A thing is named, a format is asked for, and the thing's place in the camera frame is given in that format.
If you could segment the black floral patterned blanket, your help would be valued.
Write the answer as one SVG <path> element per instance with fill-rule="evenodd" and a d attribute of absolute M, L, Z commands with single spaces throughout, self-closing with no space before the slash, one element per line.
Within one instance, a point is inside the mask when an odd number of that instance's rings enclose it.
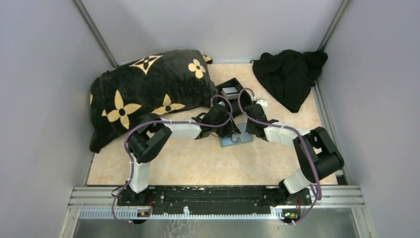
<path fill-rule="evenodd" d="M 211 63 L 198 50 L 172 50 L 102 73 L 90 88 L 90 151 L 100 152 L 146 114 L 209 107 L 217 93 L 208 70 Z"/>

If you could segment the black crumpled cloth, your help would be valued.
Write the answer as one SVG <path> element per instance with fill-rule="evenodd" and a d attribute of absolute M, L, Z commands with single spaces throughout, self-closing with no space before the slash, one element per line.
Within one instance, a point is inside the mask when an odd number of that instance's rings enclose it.
<path fill-rule="evenodd" d="M 263 53 L 253 61 L 253 73 L 261 86 L 292 113 L 297 113 L 328 60 L 323 51 L 284 50 Z"/>

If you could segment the aluminium front frame rail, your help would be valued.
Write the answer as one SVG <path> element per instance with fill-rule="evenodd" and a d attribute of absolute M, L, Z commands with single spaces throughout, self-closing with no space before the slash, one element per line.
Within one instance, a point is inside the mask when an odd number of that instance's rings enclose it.
<path fill-rule="evenodd" d="M 361 189 L 325 185 L 316 199 L 306 188 L 290 201 L 279 200 L 276 186 L 152 186 L 142 194 L 114 187 L 76 187 L 68 206 L 82 219 L 126 220 L 297 220 L 308 210 L 365 207 Z"/>

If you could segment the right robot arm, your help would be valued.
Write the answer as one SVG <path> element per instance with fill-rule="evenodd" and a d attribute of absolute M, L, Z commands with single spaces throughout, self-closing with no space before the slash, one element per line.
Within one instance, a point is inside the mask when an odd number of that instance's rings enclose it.
<path fill-rule="evenodd" d="M 275 119 L 268 120 L 263 106 L 256 102 L 239 108 L 248 119 L 247 133 L 296 152 L 300 168 L 279 183 L 279 199 L 284 204 L 292 204 L 299 191 L 313 184 L 320 186 L 320 180 L 344 167 L 344 159 L 325 128 L 298 130 Z"/>

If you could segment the stack of white cards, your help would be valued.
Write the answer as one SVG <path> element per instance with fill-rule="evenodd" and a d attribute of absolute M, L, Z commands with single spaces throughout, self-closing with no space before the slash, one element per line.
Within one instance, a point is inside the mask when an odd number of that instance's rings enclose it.
<path fill-rule="evenodd" d="M 239 91 L 235 87 L 224 87 L 221 90 L 221 94 L 228 100 L 235 100 L 239 96 Z"/>

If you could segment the black plastic card tray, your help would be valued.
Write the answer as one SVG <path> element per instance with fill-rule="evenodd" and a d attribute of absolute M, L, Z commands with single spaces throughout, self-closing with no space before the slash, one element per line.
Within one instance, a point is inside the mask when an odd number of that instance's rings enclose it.
<path fill-rule="evenodd" d="M 237 78 L 232 78 L 216 86 L 218 93 L 227 98 L 228 101 L 231 103 L 231 106 L 233 108 L 233 117 L 237 117 L 242 114 L 239 109 L 238 96 L 243 88 L 244 87 L 238 81 Z M 244 91 L 241 94 L 240 104 L 243 109 L 245 109 L 246 106 L 252 104 L 252 98 L 246 91 Z"/>

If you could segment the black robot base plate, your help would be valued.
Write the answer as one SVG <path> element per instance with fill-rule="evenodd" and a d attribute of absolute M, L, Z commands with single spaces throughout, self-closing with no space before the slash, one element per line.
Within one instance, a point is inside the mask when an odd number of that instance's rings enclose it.
<path fill-rule="evenodd" d="M 269 214 L 276 206 L 311 205 L 309 189 L 284 196 L 279 186 L 177 186 L 151 185 L 141 193 L 122 190 L 119 206 L 146 206 L 153 215 L 253 215 Z"/>

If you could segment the green leather card holder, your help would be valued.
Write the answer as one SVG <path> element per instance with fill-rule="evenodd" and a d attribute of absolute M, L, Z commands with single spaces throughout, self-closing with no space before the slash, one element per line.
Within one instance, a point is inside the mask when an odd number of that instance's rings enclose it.
<path fill-rule="evenodd" d="M 237 127 L 239 128 L 240 133 L 235 133 L 225 138 L 219 138 L 219 145 L 221 148 L 253 142 L 253 136 L 246 132 L 246 123 L 238 124 Z"/>

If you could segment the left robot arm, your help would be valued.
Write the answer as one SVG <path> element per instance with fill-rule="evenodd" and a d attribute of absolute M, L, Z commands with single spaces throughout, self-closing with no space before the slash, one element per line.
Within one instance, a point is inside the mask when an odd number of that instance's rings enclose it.
<path fill-rule="evenodd" d="M 202 116 L 189 120 L 162 119 L 148 114 L 139 125 L 130 130 L 124 140 L 124 149 L 130 158 L 130 177 L 126 187 L 131 188 L 129 199 L 143 205 L 149 198 L 148 176 L 151 161 L 164 145 L 174 139 L 202 139 L 233 123 L 233 107 L 229 101 L 212 105 Z"/>

